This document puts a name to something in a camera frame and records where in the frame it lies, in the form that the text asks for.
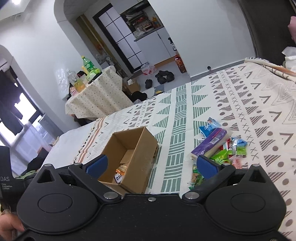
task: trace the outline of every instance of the black headboard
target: black headboard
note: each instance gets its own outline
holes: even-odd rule
[[[295,11],[289,0],[238,0],[246,18],[256,57],[282,65],[285,47],[296,47],[288,29]]]

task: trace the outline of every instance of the orange bottle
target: orange bottle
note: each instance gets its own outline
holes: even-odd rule
[[[185,65],[184,65],[184,63],[183,63],[183,61],[182,61],[180,55],[177,54],[177,55],[175,56],[175,61],[176,61],[176,64],[178,65],[179,70],[181,71],[181,73],[182,73],[182,74],[183,74],[183,73],[186,73],[187,70],[186,70],[186,68],[185,68]]]

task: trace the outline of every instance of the green plastic bottle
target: green plastic bottle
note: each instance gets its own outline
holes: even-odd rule
[[[83,65],[84,67],[86,67],[86,69],[91,72],[92,70],[95,70],[96,67],[94,66],[94,64],[86,57],[82,56],[81,57],[83,59]]]

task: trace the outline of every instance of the patterned bedsheet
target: patterned bedsheet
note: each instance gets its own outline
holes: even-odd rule
[[[254,63],[244,63],[114,113],[95,122],[75,161],[98,156],[113,132],[147,126],[159,153],[147,193],[188,191],[190,152],[208,117],[248,142],[243,168],[260,164],[287,205],[280,231],[296,240],[296,84]]]

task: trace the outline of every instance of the black slipper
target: black slipper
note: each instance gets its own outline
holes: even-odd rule
[[[156,77],[156,78],[158,78],[158,76],[163,76],[163,77],[164,77],[164,76],[167,76],[168,73],[169,73],[169,71],[167,71],[167,70],[166,70],[166,71],[161,71],[161,70],[160,70],[160,71],[158,72],[158,74],[157,74],[155,77]]]
[[[167,82],[166,78],[164,78],[163,76],[158,76],[158,77],[157,77],[157,81],[158,81],[161,85],[163,85],[164,83]]]
[[[175,79],[174,74],[173,74],[172,72],[169,72],[169,73],[167,74],[167,82],[171,82],[171,81],[173,81],[174,79]]]
[[[145,84],[146,84],[145,85],[145,88],[146,89],[150,89],[152,87],[152,83],[153,83],[152,80],[146,80],[146,82],[145,82]]]

